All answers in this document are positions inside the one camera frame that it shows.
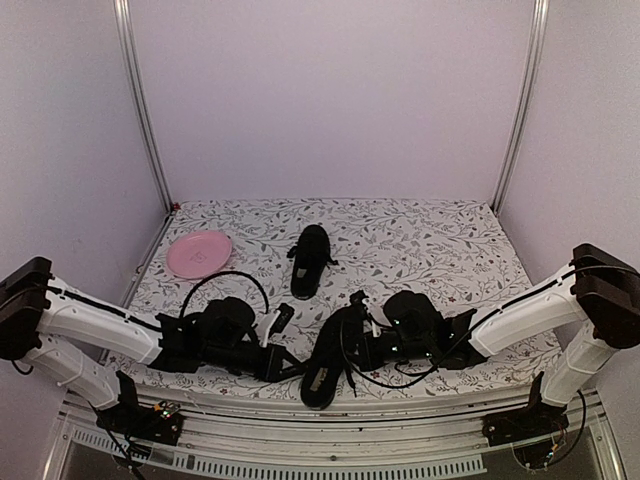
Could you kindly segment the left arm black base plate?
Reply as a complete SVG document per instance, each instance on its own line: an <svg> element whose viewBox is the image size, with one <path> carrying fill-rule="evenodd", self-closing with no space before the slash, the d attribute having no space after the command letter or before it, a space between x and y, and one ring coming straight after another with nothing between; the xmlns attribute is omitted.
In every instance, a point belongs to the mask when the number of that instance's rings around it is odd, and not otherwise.
<svg viewBox="0 0 640 480"><path fill-rule="evenodd" d="M127 441L141 439L169 446L178 444L185 420L181 405L170 401L151 407L119 403L97 410L96 416L99 427L122 434Z"/></svg>

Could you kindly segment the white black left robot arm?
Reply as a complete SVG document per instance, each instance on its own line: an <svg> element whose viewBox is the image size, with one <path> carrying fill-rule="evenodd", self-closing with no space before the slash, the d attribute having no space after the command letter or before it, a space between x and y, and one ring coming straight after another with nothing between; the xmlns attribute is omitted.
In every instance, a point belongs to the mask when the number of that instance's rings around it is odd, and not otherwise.
<svg viewBox="0 0 640 480"><path fill-rule="evenodd" d="M286 304L258 318L243 300L212 300L200 312L176 317L143 314L81 292L34 257L1 281L1 357L49 375L87 400L128 434L148 426L134 382L91 359L81 345L114 351L168 373L194 373L204 365L277 383L305 372L306 363L271 343L294 311Z"/></svg>

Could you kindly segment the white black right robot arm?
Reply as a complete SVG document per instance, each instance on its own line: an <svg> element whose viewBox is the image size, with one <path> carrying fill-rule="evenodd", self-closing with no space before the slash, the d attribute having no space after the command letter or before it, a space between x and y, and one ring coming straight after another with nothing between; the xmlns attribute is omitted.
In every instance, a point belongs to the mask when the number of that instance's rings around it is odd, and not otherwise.
<svg viewBox="0 0 640 480"><path fill-rule="evenodd" d="M427 360L432 371L464 370L543 333L572 333L518 412L517 427L537 436L615 353L638 346L639 272L585 243L556 273L495 306L446 317L426 295L404 290L363 309L372 329L352 359L362 372L409 360Z"/></svg>

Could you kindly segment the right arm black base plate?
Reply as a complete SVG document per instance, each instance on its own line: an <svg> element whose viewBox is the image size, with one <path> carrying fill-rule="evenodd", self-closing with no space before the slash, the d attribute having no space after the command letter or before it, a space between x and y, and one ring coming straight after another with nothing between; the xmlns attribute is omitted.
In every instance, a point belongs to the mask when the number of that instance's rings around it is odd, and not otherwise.
<svg viewBox="0 0 640 480"><path fill-rule="evenodd" d="M568 426L565 407L534 403L484 416L482 435L490 446L496 446L549 435Z"/></svg>

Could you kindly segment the black canvas shoe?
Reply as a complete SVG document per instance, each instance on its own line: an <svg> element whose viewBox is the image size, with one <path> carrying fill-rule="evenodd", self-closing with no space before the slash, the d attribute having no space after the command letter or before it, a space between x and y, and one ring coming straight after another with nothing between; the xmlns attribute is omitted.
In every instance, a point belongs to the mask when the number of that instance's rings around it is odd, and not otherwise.
<svg viewBox="0 0 640 480"><path fill-rule="evenodd" d="M320 329L300 387L303 404L324 410L333 401L342 373L352 389L355 382L346 360L357 351L363 335L362 311L355 306L334 312Z"/></svg>
<svg viewBox="0 0 640 480"><path fill-rule="evenodd" d="M299 300L312 298L319 288L325 268L338 265L331 257L329 236L318 224L304 228L296 244L287 253L287 258L294 261L291 294Z"/></svg>

